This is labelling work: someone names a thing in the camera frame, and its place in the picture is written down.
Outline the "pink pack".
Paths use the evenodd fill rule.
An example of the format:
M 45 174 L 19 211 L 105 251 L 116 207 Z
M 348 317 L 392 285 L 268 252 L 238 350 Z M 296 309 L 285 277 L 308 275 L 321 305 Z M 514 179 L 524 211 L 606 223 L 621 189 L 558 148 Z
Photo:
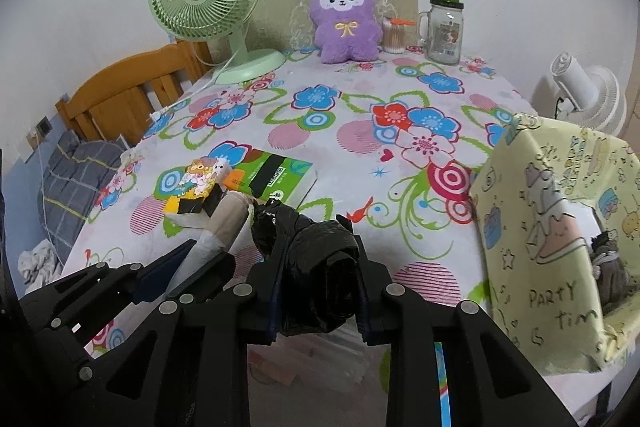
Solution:
M 329 334 L 277 335 L 270 346 L 250 345 L 248 361 L 269 378 L 291 386 L 351 392 L 376 372 L 388 346 L 368 346 L 356 323 L 347 323 Z

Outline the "grey drawstring pouch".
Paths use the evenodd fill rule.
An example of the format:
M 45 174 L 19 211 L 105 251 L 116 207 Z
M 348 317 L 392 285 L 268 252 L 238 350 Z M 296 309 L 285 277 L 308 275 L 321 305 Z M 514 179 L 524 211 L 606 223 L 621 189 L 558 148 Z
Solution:
M 628 295 L 628 275 L 609 231 L 591 239 L 590 261 L 602 312 L 612 312 Z

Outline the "black plastic bag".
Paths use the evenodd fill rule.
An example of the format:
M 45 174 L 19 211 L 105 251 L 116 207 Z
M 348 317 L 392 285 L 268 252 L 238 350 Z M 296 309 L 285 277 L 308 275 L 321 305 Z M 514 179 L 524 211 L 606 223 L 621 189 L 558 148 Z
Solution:
M 356 312 L 359 247 L 340 221 L 314 221 L 280 200 L 254 206 L 262 256 L 248 272 L 266 335 L 329 334 Z

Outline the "cartoon print tissue pack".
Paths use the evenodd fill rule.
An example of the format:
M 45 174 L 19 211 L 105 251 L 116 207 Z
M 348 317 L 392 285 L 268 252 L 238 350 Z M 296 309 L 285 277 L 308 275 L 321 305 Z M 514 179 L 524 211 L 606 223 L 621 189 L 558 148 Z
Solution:
M 204 229 L 226 189 L 224 179 L 231 172 L 226 158 L 196 158 L 186 166 L 170 191 L 164 217 L 174 225 L 188 229 Z

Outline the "yellow cartoon storage box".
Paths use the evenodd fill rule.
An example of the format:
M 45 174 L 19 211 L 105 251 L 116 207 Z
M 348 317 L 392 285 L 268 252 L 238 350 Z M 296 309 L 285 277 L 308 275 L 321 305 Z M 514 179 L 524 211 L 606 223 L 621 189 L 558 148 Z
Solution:
M 518 114 L 474 181 L 491 315 L 544 375 L 597 372 L 639 336 L 639 158 L 620 138 Z M 609 231 L 628 295 L 604 314 L 591 239 Z

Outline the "green orange tissue pack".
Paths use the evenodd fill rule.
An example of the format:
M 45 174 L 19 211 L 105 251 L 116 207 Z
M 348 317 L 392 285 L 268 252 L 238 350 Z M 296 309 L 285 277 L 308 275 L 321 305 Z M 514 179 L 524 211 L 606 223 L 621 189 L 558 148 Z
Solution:
M 298 208 L 316 181 L 312 162 L 252 148 L 232 167 L 224 186 L 259 202 L 277 199 Z

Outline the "white towel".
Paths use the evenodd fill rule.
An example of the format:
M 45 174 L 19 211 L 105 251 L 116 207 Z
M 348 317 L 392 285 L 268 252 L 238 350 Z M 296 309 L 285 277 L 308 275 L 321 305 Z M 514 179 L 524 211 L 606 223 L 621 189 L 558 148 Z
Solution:
M 166 295 L 202 269 L 207 262 L 229 250 L 240 234 L 253 204 L 253 197 L 240 192 L 231 191 L 224 195 L 190 253 L 171 277 Z

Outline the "crumpled white cloth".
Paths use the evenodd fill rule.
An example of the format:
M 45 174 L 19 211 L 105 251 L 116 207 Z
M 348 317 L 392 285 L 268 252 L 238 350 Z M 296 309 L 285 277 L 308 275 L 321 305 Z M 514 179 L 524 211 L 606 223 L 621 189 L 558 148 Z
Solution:
M 62 263 L 49 239 L 43 239 L 31 251 L 23 251 L 17 259 L 17 271 L 24 279 L 26 294 L 59 279 L 62 270 Z

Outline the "grey plaid pillow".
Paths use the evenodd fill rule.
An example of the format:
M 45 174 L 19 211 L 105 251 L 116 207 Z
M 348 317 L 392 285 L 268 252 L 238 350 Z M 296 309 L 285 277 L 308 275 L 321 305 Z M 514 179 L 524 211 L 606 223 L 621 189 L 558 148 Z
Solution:
M 43 164 L 38 210 L 44 234 L 65 263 L 101 191 L 120 166 L 117 141 L 84 141 L 66 130 Z

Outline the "white standing fan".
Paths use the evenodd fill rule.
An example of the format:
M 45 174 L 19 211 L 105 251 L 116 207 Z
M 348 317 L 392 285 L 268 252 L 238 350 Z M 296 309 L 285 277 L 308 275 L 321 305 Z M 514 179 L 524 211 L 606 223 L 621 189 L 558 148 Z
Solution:
M 627 117 L 625 93 L 614 72 L 601 65 L 582 66 L 564 52 L 538 81 L 532 101 L 541 116 L 621 136 Z

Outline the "glass jar with green lid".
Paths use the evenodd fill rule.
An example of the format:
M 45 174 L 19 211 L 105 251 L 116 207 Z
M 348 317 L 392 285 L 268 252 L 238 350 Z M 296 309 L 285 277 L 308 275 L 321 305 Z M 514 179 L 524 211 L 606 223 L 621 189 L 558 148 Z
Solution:
M 432 62 L 458 65 L 462 54 L 464 4 L 461 0 L 430 0 L 430 9 L 419 14 L 418 37 Z

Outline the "toothpick jar with orange lid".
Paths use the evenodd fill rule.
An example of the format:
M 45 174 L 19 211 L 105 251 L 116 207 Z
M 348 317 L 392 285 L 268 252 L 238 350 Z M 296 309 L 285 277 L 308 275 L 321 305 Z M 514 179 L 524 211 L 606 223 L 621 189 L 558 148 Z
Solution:
M 401 54 L 416 43 L 416 22 L 402 18 L 382 19 L 382 48 L 386 53 Z

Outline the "purple plush toy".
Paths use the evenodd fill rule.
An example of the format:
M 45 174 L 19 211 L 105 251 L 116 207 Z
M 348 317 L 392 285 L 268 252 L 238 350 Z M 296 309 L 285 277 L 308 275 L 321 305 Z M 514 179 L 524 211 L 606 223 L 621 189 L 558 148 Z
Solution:
M 323 64 L 371 62 L 383 35 L 374 0 L 310 0 L 314 45 Z

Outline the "wall power socket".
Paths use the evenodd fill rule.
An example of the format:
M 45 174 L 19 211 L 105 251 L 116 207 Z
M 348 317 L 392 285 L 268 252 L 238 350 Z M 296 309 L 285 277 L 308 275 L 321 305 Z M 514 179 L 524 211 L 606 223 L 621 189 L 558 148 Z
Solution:
M 43 117 L 38 124 L 36 124 L 36 129 L 41 136 L 47 136 L 52 131 L 52 124 L 48 117 Z

